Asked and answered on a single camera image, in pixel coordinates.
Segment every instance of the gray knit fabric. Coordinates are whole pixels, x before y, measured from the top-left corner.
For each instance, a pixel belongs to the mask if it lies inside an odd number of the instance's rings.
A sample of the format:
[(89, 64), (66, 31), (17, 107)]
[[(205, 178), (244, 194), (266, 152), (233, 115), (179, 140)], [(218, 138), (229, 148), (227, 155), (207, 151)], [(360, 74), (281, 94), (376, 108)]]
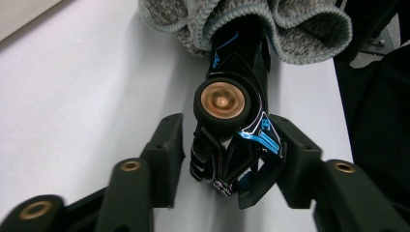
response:
[(278, 58), (291, 64), (321, 62), (352, 39), (350, 18), (332, 0), (139, 0), (143, 21), (175, 34), (194, 55), (205, 55), (228, 21), (258, 15)]

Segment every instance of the white surface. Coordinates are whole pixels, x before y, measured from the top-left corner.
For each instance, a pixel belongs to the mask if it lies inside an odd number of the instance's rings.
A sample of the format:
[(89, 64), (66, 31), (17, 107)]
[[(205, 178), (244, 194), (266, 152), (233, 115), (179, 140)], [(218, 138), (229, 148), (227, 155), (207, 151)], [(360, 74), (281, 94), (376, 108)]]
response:
[(0, 41), (61, 0), (0, 0)]
[[(106, 186), (137, 157), (161, 118), (183, 112), (184, 160), (175, 209), (156, 209), (156, 231), (315, 231), (310, 210), (287, 208), (272, 188), (240, 211), (189, 174), (192, 98), (206, 59), (142, 24), (137, 3), (73, 1), (0, 43), (0, 219), (40, 194), (66, 204)], [(324, 150), (351, 160), (333, 61), (291, 66), (273, 57), (271, 113)]]

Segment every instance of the brass screw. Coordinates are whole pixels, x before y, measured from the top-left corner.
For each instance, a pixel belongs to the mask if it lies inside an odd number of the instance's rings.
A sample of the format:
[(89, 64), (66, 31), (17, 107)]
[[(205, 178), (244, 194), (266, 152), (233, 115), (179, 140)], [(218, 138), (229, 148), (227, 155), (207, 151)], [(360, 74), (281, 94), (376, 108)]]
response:
[(138, 161), (128, 161), (121, 165), (121, 170), (123, 171), (134, 171), (141, 166), (141, 163)]
[(45, 215), (52, 207), (49, 201), (39, 201), (26, 206), (18, 215), (21, 219), (33, 219)]
[(345, 173), (353, 173), (356, 171), (356, 168), (353, 165), (350, 165), (345, 162), (337, 162), (335, 163), (335, 169), (345, 172)]

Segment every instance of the blue accent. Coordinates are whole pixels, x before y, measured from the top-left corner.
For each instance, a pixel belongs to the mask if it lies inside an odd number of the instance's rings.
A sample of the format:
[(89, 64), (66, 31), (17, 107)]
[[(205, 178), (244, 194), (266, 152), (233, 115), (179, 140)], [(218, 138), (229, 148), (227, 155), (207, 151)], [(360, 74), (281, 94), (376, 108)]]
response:
[(265, 139), (265, 141), (267, 141), (270, 145), (272, 145), (275, 150), (279, 150), (279, 145), (274, 141), (274, 139), (272, 139), (271, 137), (269, 137), (266, 133), (264, 133), (263, 131), (259, 134), (260, 137), (262, 137), (263, 139)]
[(228, 45), (229, 43), (235, 41), (238, 38), (238, 36), (239, 36), (239, 33), (236, 32), (236, 34), (229, 41), (227, 41), (226, 43), (220, 45), (219, 47), (217, 47), (217, 49), (215, 49), (214, 64), (212, 65), (213, 69), (215, 69), (218, 66), (218, 62), (220, 61), (220, 58), (217, 55), (218, 49), (223, 48), (224, 46)]
[(256, 142), (259, 142), (260, 144), (262, 144), (263, 146), (265, 146), (266, 148), (268, 148), (269, 150), (271, 150), (273, 153), (278, 154), (278, 148), (276, 149), (275, 147), (273, 147), (270, 142), (273, 142), (274, 144), (276, 144), (271, 138), (269, 138), (268, 141), (266, 141), (264, 137), (260, 137), (260, 136), (256, 136), (256, 135), (251, 135), (245, 132), (238, 132), (239, 135), (241, 135), (243, 138), (245, 139), (250, 139)]
[(262, 130), (271, 130), (271, 122), (269, 121), (269, 119), (262, 119)]

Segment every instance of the copper disc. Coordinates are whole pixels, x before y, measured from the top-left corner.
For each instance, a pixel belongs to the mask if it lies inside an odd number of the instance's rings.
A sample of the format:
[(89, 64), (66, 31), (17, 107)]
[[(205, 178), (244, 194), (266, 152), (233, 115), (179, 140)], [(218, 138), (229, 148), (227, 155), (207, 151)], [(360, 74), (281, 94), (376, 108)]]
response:
[(230, 119), (238, 116), (245, 108), (245, 97), (235, 85), (215, 82), (201, 94), (204, 109), (216, 118)]

